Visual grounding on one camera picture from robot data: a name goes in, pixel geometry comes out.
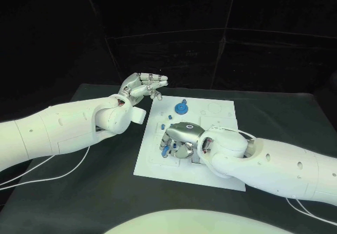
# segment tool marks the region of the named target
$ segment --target robotic hand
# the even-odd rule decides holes
[[[278,196],[337,205],[337,159],[333,157],[255,138],[236,129],[212,126],[203,130],[186,122],[167,128],[160,150],[163,157],[180,159],[196,153],[217,176],[236,177]]]
[[[32,116],[0,123],[0,171],[49,155],[66,154],[121,134],[131,123],[142,124],[145,110],[134,107],[144,95],[161,95],[167,77],[134,73],[118,94],[50,106]]]

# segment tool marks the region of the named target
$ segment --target small blue part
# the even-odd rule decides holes
[[[183,102],[176,104],[174,111],[180,115],[186,114],[189,111],[189,106],[186,105],[186,103],[187,103],[187,101],[186,101],[186,99],[183,99]]]
[[[167,155],[167,151],[168,151],[168,149],[170,149],[170,147],[168,147],[168,146],[165,146],[165,147],[164,147],[164,149],[163,149],[163,151],[161,151],[161,156],[163,156],[163,157]]]

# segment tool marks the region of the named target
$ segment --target white robot body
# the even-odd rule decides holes
[[[142,124],[144,116],[145,110],[132,107],[127,97],[112,95],[52,106],[0,123],[0,171],[29,159],[93,145],[121,134],[131,121]]]
[[[210,151],[204,153],[197,147],[197,154],[217,175],[233,176],[278,196],[337,205],[335,158],[278,141],[261,138],[246,141],[236,132],[230,134],[240,144],[219,143],[227,142],[227,132],[232,131],[209,129],[200,139],[216,139]]]

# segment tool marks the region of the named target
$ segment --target black background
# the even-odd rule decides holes
[[[150,72],[170,87],[312,93],[337,126],[335,23],[334,0],[3,1],[0,121]]]

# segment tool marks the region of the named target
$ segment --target circular hole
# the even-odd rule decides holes
[[[301,170],[304,168],[304,165],[301,162],[297,163],[298,169]]]

